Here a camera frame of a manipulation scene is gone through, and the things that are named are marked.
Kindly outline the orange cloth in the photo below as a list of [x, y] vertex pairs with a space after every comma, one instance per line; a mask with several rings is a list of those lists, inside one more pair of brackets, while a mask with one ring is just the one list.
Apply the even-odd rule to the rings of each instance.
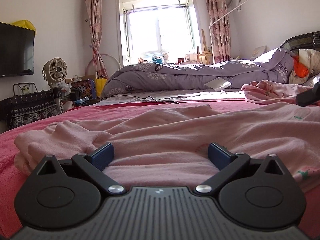
[[301, 78], [307, 77], [309, 74], [309, 69], [304, 64], [299, 62], [299, 56], [294, 56], [293, 61], [293, 70], [295, 75]]

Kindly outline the blue plush toy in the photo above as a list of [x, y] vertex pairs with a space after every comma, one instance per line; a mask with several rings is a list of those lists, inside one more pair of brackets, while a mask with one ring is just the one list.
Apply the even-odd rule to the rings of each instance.
[[151, 61], [156, 64], [163, 64], [163, 59], [156, 55], [152, 55]]

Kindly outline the right pink curtain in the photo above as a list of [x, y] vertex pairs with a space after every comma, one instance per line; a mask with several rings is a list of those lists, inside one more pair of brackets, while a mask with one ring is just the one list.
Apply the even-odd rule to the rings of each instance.
[[214, 63], [231, 58], [231, 32], [226, 0], [206, 0]]

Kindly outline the crumpled pink clothes pile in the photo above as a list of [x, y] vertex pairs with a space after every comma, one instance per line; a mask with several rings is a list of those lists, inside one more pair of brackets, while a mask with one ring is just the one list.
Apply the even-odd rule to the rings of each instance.
[[261, 105], [285, 102], [296, 105], [296, 96], [312, 87], [277, 83], [268, 80], [244, 84], [241, 88], [246, 100]]

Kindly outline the yellow bag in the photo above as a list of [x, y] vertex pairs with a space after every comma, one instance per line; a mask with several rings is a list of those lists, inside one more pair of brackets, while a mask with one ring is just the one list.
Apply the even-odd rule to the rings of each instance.
[[103, 88], [106, 83], [107, 83], [106, 76], [101, 75], [101, 76], [95, 78], [95, 88], [96, 88], [97, 97], [101, 97]]

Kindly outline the white book on bed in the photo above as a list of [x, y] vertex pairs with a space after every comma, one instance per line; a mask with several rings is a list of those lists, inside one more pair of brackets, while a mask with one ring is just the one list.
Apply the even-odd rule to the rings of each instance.
[[231, 82], [222, 79], [220, 77], [217, 77], [216, 79], [209, 81], [205, 84], [207, 88], [213, 89], [215, 92], [219, 92], [221, 90], [224, 90], [226, 88], [229, 88], [231, 86]]

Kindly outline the patterned cloth covered cabinet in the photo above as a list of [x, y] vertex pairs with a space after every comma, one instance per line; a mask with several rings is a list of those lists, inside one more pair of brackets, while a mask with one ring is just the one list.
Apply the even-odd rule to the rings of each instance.
[[1, 101], [1, 121], [8, 129], [58, 115], [51, 90], [16, 95]]

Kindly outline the purple quilt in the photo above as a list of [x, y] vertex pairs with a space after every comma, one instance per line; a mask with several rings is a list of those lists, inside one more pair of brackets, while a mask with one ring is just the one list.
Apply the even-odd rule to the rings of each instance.
[[212, 65], [137, 63], [116, 71], [104, 85], [102, 98], [117, 94], [162, 90], [209, 89], [210, 81], [222, 78], [231, 89], [253, 81], [287, 83], [293, 71], [295, 54], [276, 48], [250, 60], [232, 60]]

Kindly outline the pink curtain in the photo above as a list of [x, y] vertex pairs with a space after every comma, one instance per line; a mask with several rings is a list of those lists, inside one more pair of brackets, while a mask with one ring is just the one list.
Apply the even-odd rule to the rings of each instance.
[[95, 66], [95, 71], [99, 76], [108, 77], [102, 55], [100, 54], [102, 37], [102, 0], [85, 0], [85, 5], [89, 20], [91, 48], [93, 50], [93, 66]]
[[226, 0], [206, 0], [214, 63], [231, 58], [231, 32]]

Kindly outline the left pink curtain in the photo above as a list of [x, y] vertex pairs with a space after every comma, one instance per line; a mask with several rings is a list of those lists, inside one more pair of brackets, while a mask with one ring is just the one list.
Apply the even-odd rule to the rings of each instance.
[[85, 0], [85, 5], [89, 20], [91, 48], [93, 50], [93, 66], [95, 66], [95, 71], [99, 76], [108, 77], [102, 55], [100, 54], [102, 37], [102, 0]]

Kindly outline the beige round fan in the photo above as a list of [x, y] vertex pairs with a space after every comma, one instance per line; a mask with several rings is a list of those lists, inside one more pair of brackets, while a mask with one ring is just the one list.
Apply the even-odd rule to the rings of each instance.
[[60, 83], [65, 80], [67, 76], [67, 64], [59, 57], [55, 57], [44, 65], [42, 69], [43, 78], [48, 82], [48, 85]]

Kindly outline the dark bed headboard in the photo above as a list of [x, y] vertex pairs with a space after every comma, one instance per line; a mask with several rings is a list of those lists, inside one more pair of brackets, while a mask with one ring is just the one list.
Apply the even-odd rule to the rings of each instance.
[[298, 55], [300, 49], [314, 49], [316, 51], [319, 51], [320, 31], [315, 31], [289, 38], [284, 43], [282, 43], [280, 47], [286, 48], [296, 55]]

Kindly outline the black wall television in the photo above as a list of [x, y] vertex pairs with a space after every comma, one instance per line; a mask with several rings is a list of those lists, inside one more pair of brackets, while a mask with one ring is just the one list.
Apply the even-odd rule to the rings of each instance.
[[33, 75], [35, 31], [1, 23], [1, 77]]

